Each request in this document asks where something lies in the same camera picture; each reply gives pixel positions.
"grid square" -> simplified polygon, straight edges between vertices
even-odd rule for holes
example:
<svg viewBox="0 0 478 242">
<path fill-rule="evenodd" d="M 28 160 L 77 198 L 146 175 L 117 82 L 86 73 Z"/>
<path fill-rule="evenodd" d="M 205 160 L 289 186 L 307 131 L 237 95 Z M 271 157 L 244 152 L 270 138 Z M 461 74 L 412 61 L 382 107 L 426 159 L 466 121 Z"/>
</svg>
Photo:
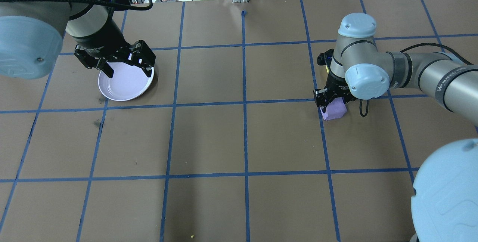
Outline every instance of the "grid square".
<svg viewBox="0 0 478 242">
<path fill-rule="evenodd" d="M 0 179 L 15 179 L 35 113 L 0 114 Z"/>
<path fill-rule="evenodd" d="M 13 183 L 0 183 L 0 215 L 3 215 Z"/>
<path fill-rule="evenodd" d="M 110 100 L 108 106 L 170 105 L 173 103 L 178 51 L 154 51 L 154 54 L 156 55 L 154 77 L 148 90 L 138 98 L 129 101 Z"/>
<path fill-rule="evenodd" d="M 177 47 L 182 2 L 154 4 L 148 11 L 128 11 L 123 34 L 133 44 L 144 40 L 149 48 Z"/>
<path fill-rule="evenodd" d="M 300 0 L 250 0 L 244 8 L 246 43 L 307 40 Z"/>
<path fill-rule="evenodd" d="M 60 55 L 41 108 L 102 108 L 106 98 L 99 91 L 98 74 L 85 68 L 75 55 Z"/>
<path fill-rule="evenodd" d="M 20 177 L 88 177 L 102 114 L 40 113 Z"/>
<path fill-rule="evenodd" d="M 424 0 L 424 2 L 438 34 L 478 33 L 476 23 L 478 0 Z"/>
<path fill-rule="evenodd" d="M 415 234 L 408 172 L 333 174 L 343 242 L 408 241 Z"/>
<path fill-rule="evenodd" d="M 251 241 L 335 242 L 327 175 L 250 176 Z"/>
<path fill-rule="evenodd" d="M 324 121 L 330 168 L 407 167 L 389 100 L 372 99 L 365 118 L 359 105 L 359 101 L 350 102 L 345 116 Z"/>
<path fill-rule="evenodd" d="M 117 11 L 113 14 L 113 21 L 121 29 L 123 25 L 123 18 L 124 18 L 124 11 Z M 75 51 L 75 47 L 77 46 L 77 42 L 68 34 L 65 33 L 63 38 L 63 48 L 61 49 L 61 53 L 73 53 Z"/>
<path fill-rule="evenodd" d="M 171 174 L 244 172 L 243 105 L 176 109 Z"/>
<path fill-rule="evenodd" d="M 93 181 L 80 241 L 159 241 L 164 179 Z"/>
<path fill-rule="evenodd" d="M 341 20 L 362 12 L 360 0 L 303 0 L 311 40 L 334 40 Z"/>
<path fill-rule="evenodd" d="M 367 14 L 377 21 L 375 37 L 433 36 L 420 0 L 363 0 Z"/>
<path fill-rule="evenodd" d="M 88 182 L 20 182 L 0 241 L 75 241 Z"/>
<path fill-rule="evenodd" d="M 106 113 L 94 176 L 166 174 L 171 108 Z"/>
<path fill-rule="evenodd" d="M 449 46 L 466 60 L 478 65 L 478 36 L 476 37 L 456 37 L 441 38 L 442 44 Z"/>
<path fill-rule="evenodd" d="M 242 9 L 243 5 L 231 4 L 231 0 L 186 2 L 182 46 L 241 43 Z"/>
<path fill-rule="evenodd" d="M 429 97 L 393 102 L 412 167 L 420 167 L 432 152 L 448 143 L 477 137 L 472 123 Z"/>
<path fill-rule="evenodd" d="M 36 110 L 45 90 L 48 76 L 22 79 L 0 76 L 0 111 Z"/>
<path fill-rule="evenodd" d="M 181 51 L 178 103 L 242 101 L 242 48 Z"/>
<path fill-rule="evenodd" d="M 418 43 L 437 43 L 436 38 L 430 39 L 401 39 L 401 40 L 377 40 L 377 49 L 379 52 L 398 52 L 407 47 Z M 435 53 L 441 52 L 441 49 L 434 46 L 422 46 L 414 48 L 407 53 Z M 407 94 L 425 94 L 424 92 L 420 91 L 419 89 L 415 88 L 401 88 L 401 89 L 393 89 L 390 90 L 390 94 L 397 96 L 397 95 L 407 95 Z"/>
<path fill-rule="evenodd" d="M 170 180 L 164 241 L 245 241 L 244 195 L 244 177 Z"/>
<path fill-rule="evenodd" d="M 314 102 L 248 104 L 249 171 L 325 170 Z"/>
<path fill-rule="evenodd" d="M 246 83 L 247 100 L 311 98 L 307 44 L 247 47 Z"/>
</svg>

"purple block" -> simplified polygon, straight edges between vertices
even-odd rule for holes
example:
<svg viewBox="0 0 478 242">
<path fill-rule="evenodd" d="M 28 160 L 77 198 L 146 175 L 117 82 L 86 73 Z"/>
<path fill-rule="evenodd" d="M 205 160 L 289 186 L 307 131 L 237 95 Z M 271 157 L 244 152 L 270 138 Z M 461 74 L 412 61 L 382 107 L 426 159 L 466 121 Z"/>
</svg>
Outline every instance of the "purple block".
<svg viewBox="0 0 478 242">
<path fill-rule="evenodd" d="M 327 111 L 324 113 L 322 109 L 320 112 L 322 113 L 322 117 L 324 121 L 333 120 L 335 118 L 342 118 L 345 113 L 347 112 L 347 107 L 344 104 L 344 100 L 342 98 L 336 98 L 327 106 Z"/>
</svg>

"blue tape line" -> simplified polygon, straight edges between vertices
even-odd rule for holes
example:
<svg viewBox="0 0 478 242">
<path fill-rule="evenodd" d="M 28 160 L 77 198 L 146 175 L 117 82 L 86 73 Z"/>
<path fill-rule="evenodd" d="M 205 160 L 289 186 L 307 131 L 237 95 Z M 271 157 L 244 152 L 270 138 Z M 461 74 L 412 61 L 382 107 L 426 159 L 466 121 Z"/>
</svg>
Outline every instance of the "blue tape line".
<svg viewBox="0 0 478 242">
<path fill-rule="evenodd" d="M 174 83 L 174 100 L 173 100 L 173 112 L 171 114 L 171 128 L 169 130 L 169 147 L 168 147 L 168 161 L 166 164 L 166 179 L 164 181 L 164 195 L 162 198 L 162 212 L 161 212 L 161 228 L 159 241 L 164 241 L 164 227 L 166 225 L 166 204 L 168 201 L 168 189 L 169 189 L 169 174 L 171 172 L 171 157 L 173 152 L 173 134 L 174 134 L 174 121 L 176 119 L 176 103 L 178 96 L 178 82 L 179 82 L 179 67 L 181 62 L 181 44 L 183 42 L 183 25 L 184 25 L 184 8 L 186 4 L 183 2 L 181 10 L 181 26 L 179 27 L 179 42 L 178 42 L 178 56 L 176 62 L 176 81 Z"/>
<path fill-rule="evenodd" d="M 327 170 L 304 170 L 304 171 L 267 171 L 249 172 L 249 176 L 290 176 L 301 174 L 328 174 Z"/>
<path fill-rule="evenodd" d="M 123 33 L 123 31 L 124 31 L 124 25 L 126 24 L 126 16 L 127 15 L 128 15 L 128 10 L 125 10 L 124 15 L 123 15 L 123 23 L 121 24 L 121 33 Z"/>
<path fill-rule="evenodd" d="M 375 38 L 376 40 L 414 40 L 414 39 L 432 39 L 436 36 L 414 36 L 414 37 L 383 37 Z"/>
<path fill-rule="evenodd" d="M 91 109 L 42 109 L 40 112 L 84 112 L 84 111 L 102 111 L 104 108 L 91 108 Z"/>
<path fill-rule="evenodd" d="M 46 177 L 41 179 L 19 179 L 18 182 L 88 181 L 88 179 L 88 177 Z"/>
<path fill-rule="evenodd" d="M 408 168 L 345 169 L 345 170 L 331 170 L 330 172 L 332 174 L 408 172 Z"/>
<path fill-rule="evenodd" d="M 412 167 L 412 171 L 417 171 L 418 167 Z M 408 168 L 377 168 L 377 169 L 339 169 L 339 170 L 298 170 L 298 171 L 262 171 L 248 172 L 247 176 L 294 176 L 304 174 L 353 174 L 353 173 L 383 173 L 383 172 L 408 172 Z M 210 177 L 231 177 L 246 176 L 245 172 L 235 173 L 203 173 L 203 174 L 170 174 L 169 179 L 194 179 Z M 166 175 L 150 176 L 98 176 L 98 177 L 53 177 L 39 179 L 18 179 L 22 182 L 62 182 L 62 181 L 119 181 L 119 180 L 148 180 L 148 179 L 166 179 Z M 0 183 L 11 183 L 15 179 L 0 179 Z"/>
<path fill-rule="evenodd" d="M 367 14 L 367 10 L 365 9 L 365 4 L 363 3 L 363 0 L 360 0 L 360 5 L 362 6 L 363 13 Z"/>
<path fill-rule="evenodd" d="M 428 9 L 425 5 L 425 1 L 420 0 L 420 2 L 422 2 L 423 9 L 425 10 L 426 16 L 428 17 L 428 21 L 430 21 L 430 25 L 432 26 L 433 33 L 435 33 L 435 38 L 437 38 L 437 41 L 438 41 L 439 44 L 442 44 L 442 41 L 440 40 L 440 37 L 438 36 L 437 29 L 435 28 L 435 24 L 433 24 L 432 16 L 430 15 L 430 12 L 428 12 Z"/>
<path fill-rule="evenodd" d="M 307 37 L 307 48 L 309 49 L 310 69 L 312 71 L 312 81 L 314 82 L 314 89 L 317 89 L 317 80 L 316 80 L 315 68 L 314 68 L 314 57 L 312 56 L 312 47 L 310 45 L 309 25 L 307 24 L 307 16 L 305 15 L 305 8 L 304 8 L 304 1 L 303 0 L 300 0 L 300 6 L 301 6 L 301 9 L 302 9 L 302 16 L 304 17 L 305 35 Z"/>
<path fill-rule="evenodd" d="M 401 132 L 400 122 L 398 121 L 397 111 L 395 109 L 395 105 L 393 104 L 393 97 L 390 94 L 390 90 L 387 91 L 387 94 L 389 96 L 389 101 L 390 101 L 391 111 L 393 113 L 393 118 L 395 119 L 395 124 L 397 125 L 397 131 L 398 131 L 398 136 L 400 138 L 401 148 L 403 149 L 403 155 L 405 156 L 405 161 L 407 162 L 408 172 L 410 173 L 410 179 L 412 180 L 412 183 L 413 183 L 413 181 L 415 181 L 415 177 L 413 176 L 412 165 L 410 164 L 410 159 L 408 158 L 408 152 L 407 152 L 407 148 L 405 146 L 405 140 L 403 139 L 403 134 Z"/>
<path fill-rule="evenodd" d="M 242 44 L 224 44 L 224 45 L 205 45 L 205 46 L 185 46 L 182 49 L 208 49 L 208 48 L 230 48 L 242 47 Z"/>
<path fill-rule="evenodd" d="M 337 40 L 315 40 L 315 41 L 310 41 L 310 43 L 327 43 L 327 42 L 337 42 Z"/>
<path fill-rule="evenodd" d="M 22 158 L 20 160 L 19 167 L 17 169 L 17 175 L 15 176 L 15 180 L 13 181 L 12 189 L 10 191 L 10 195 L 8 196 L 7 204 L 5 205 L 5 210 L 3 210 L 3 215 L 2 215 L 1 221 L 0 221 L 0 232 L 3 229 L 3 225 L 5 223 L 5 218 L 7 217 L 8 209 L 10 207 L 10 203 L 12 202 L 13 193 L 15 192 L 15 188 L 17 187 L 17 183 L 18 183 L 18 179 L 20 177 L 20 173 L 22 172 L 22 168 L 24 166 L 25 157 L 27 155 L 28 148 L 29 148 L 30 142 L 31 142 L 31 137 L 33 136 L 33 132 L 35 130 L 36 122 L 38 121 L 38 116 L 40 115 L 41 106 L 43 106 L 43 101 L 45 100 L 45 96 L 46 96 L 46 92 L 48 90 L 48 86 L 50 85 L 50 81 L 52 80 L 53 69 L 51 70 L 50 74 L 48 75 L 48 79 L 46 80 L 45 89 L 43 89 L 43 94 L 41 95 L 40 103 L 38 104 L 38 109 L 37 109 L 36 114 L 35 114 L 35 119 L 33 121 L 33 124 L 31 125 L 31 130 L 30 130 L 30 133 L 28 135 L 27 142 L 25 144 L 25 149 L 24 149 L 24 152 L 22 154 Z"/>
<path fill-rule="evenodd" d="M 101 117 L 101 123 L 100 123 L 99 129 L 98 129 L 98 136 L 96 138 L 96 145 L 94 146 L 93 159 L 91 161 L 90 174 L 89 174 L 89 177 L 88 177 L 87 191 L 85 193 L 85 201 L 83 202 L 83 208 L 81 210 L 80 223 L 78 225 L 78 232 L 77 232 L 77 239 L 76 239 L 77 242 L 80 242 L 80 238 L 81 238 L 81 231 L 83 229 L 83 222 L 85 220 L 85 213 L 86 213 L 87 205 L 88 205 L 89 193 L 90 193 L 90 189 L 91 189 L 91 182 L 92 182 L 92 178 L 93 178 L 94 167 L 96 166 L 96 158 L 98 156 L 99 143 L 101 141 L 101 134 L 103 133 L 103 126 L 105 124 L 107 107 L 108 107 L 108 99 L 106 99 L 105 105 L 103 107 L 103 116 Z"/>
<path fill-rule="evenodd" d="M 173 105 L 145 105 L 145 106 L 108 106 L 111 109 L 155 109 L 155 108 L 171 108 Z"/>
<path fill-rule="evenodd" d="M 208 103 L 190 103 L 190 104 L 177 104 L 176 106 L 220 106 L 220 105 L 242 105 L 242 101 L 231 102 L 208 102 Z"/>
<path fill-rule="evenodd" d="M 266 42 L 266 43 L 244 43 L 245 46 L 266 46 L 266 45 L 292 45 L 306 44 L 307 41 L 283 41 L 283 42 Z"/>
<path fill-rule="evenodd" d="M 305 15 L 305 8 L 304 8 L 303 0 L 300 0 L 300 5 L 301 5 L 301 9 L 302 9 L 302 16 L 304 17 L 304 26 L 305 26 L 306 36 L 307 36 L 307 42 L 309 44 L 309 60 L 310 60 L 310 66 L 311 66 L 311 71 L 312 71 L 312 79 L 314 81 L 314 87 L 317 88 L 316 72 L 315 72 L 315 68 L 314 68 L 314 60 L 312 59 L 312 50 L 310 48 L 309 26 L 307 25 L 307 17 Z M 333 223 L 335 225 L 335 233 L 336 233 L 337 241 L 340 242 L 340 231 L 339 231 L 339 228 L 338 228 L 338 217 L 337 217 L 337 211 L 336 211 L 335 196 L 333 194 L 332 174 L 330 172 L 330 163 L 329 163 L 329 159 L 328 159 L 326 134 L 325 134 L 325 131 L 324 131 L 324 122 L 322 121 L 322 113 L 321 113 L 320 109 L 317 109 L 317 112 L 318 112 L 318 116 L 319 116 L 320 132 L 321 132 L 321 135 L 322 135 L 322 145 L 324 147 L 324 157 L 325 157 L 326 167 L 327 167 L 327 179 L 328 179 L 328 184 L 329 184 L 330 202 L 331 202 L 331 206 L 332 206 Z"/>
<path fill-rule="evenodd" d="M 37 111 L 0 111 L 0 114 L 15 114 L 15 113 L 36 113 Z"/>
<path fill-rule="evenodd" d="M 177 50 L 178 47 L 164 47 L 164 48 L 152 48 L 152 51 L 162 51 L 162 50 Z"/>
<path fill-rule="evenodd" d="M 428 97 L 426 94 L 405 94 L 402 96 L 392 96 L 391 98 L 417 98 L 417 97 Z"/>
<path fill-rule="evenodd" d="M 326 169 L 327 169 L 327 180 L 329 184 L 329 192 L 330 192 L 330 202 L 332 203 L 332 215 L 333 215 L 333 223 L 335 225 L 335 232 L 337 241 L 340 242 L 340 230 L 338 228 L 338 217 L 337 217 L 337 209 L 335 203 L 335 195 L 333 193 L 333 182 L 332 182 L 332 172 L 330 170 L 330 162 L 328 158 L 328 150 L 327 150 L 327 141 L 326 141 L 326 134 L 324 130 L 324 122 L 322 118 L 322 113 L 318 110 L 319 121 L 320 121 L 320 132 L 322 136 L 322 145 L 324 147 L 324 158 L 326 161 Z"/>
<path fill-rule="evenodd" d="M 292 103 L 292 102 L 313 102 L 314 99 L 277 99 L 277 100 L 249 100 L 248 104 L 263 104 L 263 103 Z"/>
<path fill-rule="evenodd" d="M 478 37 L 478 34 L 439 35 L 440 38 Z"/>
<path fill-rule="evenodd" d="M 244 105 L 244 192 L 246 205 L 246 242 L 251 241 L 251 227 L 249 220 L 249 156 L 247 145 L 247 90 L 246 90 L 246 19 L 245 10 L 241 11 L 242 26 L 242 100 Z"/>
<path fill-rule="evenodd" d="M 225 176 L 245 176 L 246 173 L 209 173 L 209 174 L 175 174 L 169 175 L 169 179 L 193 179 L 198 177 L 225 177 Z"/>
<path fill-rule="evenodd" d="M 157 175 L 157 176 L 101 176 L 101 177 L 94 177 L 92 181 L 111 181 L 111 180 L 140 180 L 140 179 L 165 179 L 165 175 Z"/>
</svg>

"white plate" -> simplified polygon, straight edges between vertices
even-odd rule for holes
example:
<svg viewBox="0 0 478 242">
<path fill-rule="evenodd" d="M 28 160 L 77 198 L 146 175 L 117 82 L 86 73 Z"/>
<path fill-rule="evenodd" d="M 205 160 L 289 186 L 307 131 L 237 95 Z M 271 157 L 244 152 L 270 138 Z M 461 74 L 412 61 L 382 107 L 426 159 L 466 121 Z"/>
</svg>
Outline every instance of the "white plate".
<svg viewBox="0 0 478 242">
<path fill-rule="evenodd" d="M 154 68 L 151 77 L 148 78 L 139 67 L 125 63 L 109 63 L 113 68 L 113 78 L 108 78 L 103 72 L 98 76 L 98 87 L 101 93 L 114 101 L 128 101 L 142 95 L 151 85 Z"/>
</svg>

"grid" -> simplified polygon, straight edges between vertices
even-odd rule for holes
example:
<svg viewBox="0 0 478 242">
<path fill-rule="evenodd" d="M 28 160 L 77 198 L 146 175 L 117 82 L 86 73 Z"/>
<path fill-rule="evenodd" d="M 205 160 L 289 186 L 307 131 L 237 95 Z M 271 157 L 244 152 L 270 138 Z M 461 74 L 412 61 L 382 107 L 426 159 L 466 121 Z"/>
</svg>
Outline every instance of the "grid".
<svg viewBox="0 0 478 242">
<path fill-rule="evenodd" d="M 449 35 L 439 35 L 437 30 L 434 26 L 432 18 L 429 14 L 427 6 L 425 5 L 424 0 L 420 0 L 423 8 L 427 14 L 429 19 L 430 25 L 432 26 L 434 35 L 426 35 L 426 36 L 410 36 L 410 37 L 381 37 L 375 38 L 375 40 L 399 40 L 399 39 L 425 39 L 425 38 L 435 38 L 438 43 L 441 43 L 442 38 L 450 38 L 450 37 L 469 37 L 469 36 L 478 36 L 478 34 L 449 34 Z M 413 171 L 417 171 L 418 167 L 412 167 L 408 153 L 407 147 L 405 144 L 405 140 L 403 138 L 403 133 L 401 131 L 401 125 L 399 122 L 399 118 L 397 115 L 397 111 L 395 109 L 394 99 L 403 99 L 403 98 L 416 98 L 416 97 L 427 97 L 424 94 L 408 94 L 408 95 L 392 95 L 389 91 L 387 95 L 379 97 L 379 99 L 388 99 L 392 112 L 394 121 L 396 124 L 396 128 L 398 131 L 398 135 L 400 138 L 401 146 L 403 149 L 403 156 L 406 160 L 407 167 L 406 168 L 377 168 L 377 169 L 332 169 L 330 167 L 329 155 L 328 155 L 328 145 L 326 139 L 326 131 L 324 128 L 323 118 L 321 116 L 320 111 L 318 111 L 318 123 L 321 129 L 321 137 L 324 149 L 324 158 L 326 163 L 325 170 L 305 170 L 305 171 L 272 171 L 272 172 L 250 172 L 248 168 L 248 122 L 247 122 L 247 109 L 249 104 L 261 104 L 261 103 L 290 103 L 290 102 L 313 102 L 312 98 L 310 99 L 277 99 L 277 100 L 247 100 L 246 97 L 246 48 L 249 46 L 263 46 L 263 45 L 289 45 L 289 44 L 307 44 L 308 52 L 309 52 L 309 60 L 310 60 L 310 67 L 312 71 L 312 80 L 314 87 L 317 89 L 317 78 L 316 72 L 314 69 L 314 57 L 311 48 L 312 43 L 333 43 L 336 40 L 311 40 L 309 34 L 309 26 L 306 17 L 306 10 L 304 7 L 303 0 L 300 0 L 301 9 L 302 9 L 302 16 L 304 19 L 304 28 L 306 32 L 306 40 L 305 41 L 283 41 L 283 42 L 275 42 L 275 43 L 246 43 L 246 29 L 245 29 L 245 17 L 246 11 L 243 10 L 241 12 L 241 28 L 242 28 L 242 43 L 238 44 L 227 44 L 227 45 L 207 45 L 207 46 L 182 46 L 182 37 L 183 37 L 183 24 L 184 24 L 184 9 L 185 9 L 185 2 L 182 3 L 181 9 L 181 26 L 180 26 L 180 33 L 179 33 L 179 43 L 177 47 L 168 47 L 168 48 L 153 48 L 152 50 L 177 50 L 177 64 L 176 64 L 176 81 L 174 86 L 174 101 L 170 105 L 148 105 L 148 106 L 109 106 L 108 100 L 105 101 L 104 106 L 102 108 L 88 108 L 88 109 L 42 109 L 43 101 L 45 99 L 48 86 L 51 81 L 52 73 L 50 73 L 46 86 L 44 88 L 43 94 L 41 96 L 41 101 L 38 105 L 38 109 L 36 110 L 19 110 L 19 111 L 0 111 L 0 114 L 15 114 L 15 113 L 34 113 L 35 119 L 31 127 L 31 131 L 28 136 L 27 143 L 25 145 L 24 153 L 22 155 L 22 160 L 19 164 L 17 175 L 15 179 L 0 179 L 0 183 L 13 183 L 12 189 L 9 194 L 9 198 L 7 200 L 7 205 L 5 207 L 5 211 L 2 215 L 2 219 L 0 221 L 0 232 L 5 223 L 5 219 L 8 215 L 8 210 L 10 203 L 13 198 L 13 194 L 17 187 L 18 183 L 23 182 L 60 182 L 60 181 L 87 181 L 87 191 L 85 194 L 84 204 L 82 208 L 81 218 L 79 222 L 78 232 L 77 232 L 77 241 L 80 241 L 83 222 L 85 218 L 85 213 L 87 210 L 87 205 L 89 202 L 89 193 L 91 184 L 93 181 L 113 181 L 113 180 L 147 180 L 147 179 L 164 179 L 164 196 L 163 196 L 163 203 L 162 203 L 162 220 L 160 225 L 160 241 L 164 240 L 164 232 L 165 232 L 165 222 L 166 222 L 166 215 L 167 215 L 167 202 L 168 202 L 168 188 L 169 188 L 169 181 L 170 179 L 187 179 L 187 178 L 199 178 L 199 177 L 244 177 L 244 189 L 245 189 L 245 222 L 246 222 L 246 241 L 251 241 L 251 232 L 250 232 L 250 221 L 249 221 L 249 177 L 250 176 L 279 176 L 279 175 L 299 175 L 299 174 L 325 174 L 328 178 L 328 185 L 329 185 L 329 194 L 331 199 L 331 208 L 333 213 L 333 222 L 335 225 L 335 232 L 336 232 L 336 239 L 337 241 L 341 241 L 340 237 L 340 228 L 338 224 L 338 214 L 336 211 L 336 202 L 335 202 L 335 195 L 333 190 L 333 179 L 332 174 L 354 174 L 354 173 L 384 173 L 384 172 L 408 172 L 410 174 L 411 182 L 413 182 L 414 175 Z M 367 12 L 365 8 L 365 4 L 363 0 L 360 0 L 360 4 L 362 6 L 362 10 L 364 13 Z M 121 31 L 124 30 L 125 22 L 127 18 L 128 11 L 125 11 L 123 17 L 123 23 L 121 26 Z M 207 103 L 187 103 L 187 104 L 179 104 L 177 103 L 177 92 L 178 92 L 178 81 L 180 75 L 180 63 L 181 63 L 181 50 L 185 49 L 204 49 L 204 48 L 222 48 L 222 47 L 241 47 L 242 48 L 242 80 L 243 80 L 243 100 L 242 101 L 230 101 L 230 102 L 207 102 Z M 72 55 L 72 53 L 62 53 L 62 55 Z M 211 173 L 211 174 L 170 174 L 171 171 L 171 159 L 172 159 L 172 149 L 173 149 L 173 136 L 174 136 L 174 122 L 176 118 L 176 108 L 182 106 L 215 106 L 215 105 L 242 105 L 243 106 L 243 115 L 244 115 L 244 172 L 239 173 Z M 152 109 L 152 108 L 172 108 L 172 116 L 171 116 L 171 126 L 170 126 L 170 136 L 169 136 L 169 147 L 168 147 L 168 156 L 167 156 L 167 167 L 166 167 L 166 174 L 160 176 L 110 176 L 110 177 L 94 177 L 94 168 L 96 164 L 96 158 L 99 150 L 99 144 L 101 140 L 101 135 L 103 131 L 103 124 L 106 118 L 106 113 L 109 110 L 115 109 Z M 94 148 L 94 156 L 91 163 L 91 169 L 88 177 L 61 177 L 61 178 L 44 178 L 44 179 L 21 179 L 19 177 L 20 172 L 22 171 L 23 163 L 25 157 L 28 153 L 29 144 L 31 141 L 31 137 L 34 133 L 35 126 L 37 123 L 37 119 L 40 113 L 48 113 L 48 112 L 83 112 L 83 111 L 102 111 L 102 118 L 101 123 L 99 126 L 99 131 L 97 135 L 97 141 Z"/>
</svg>

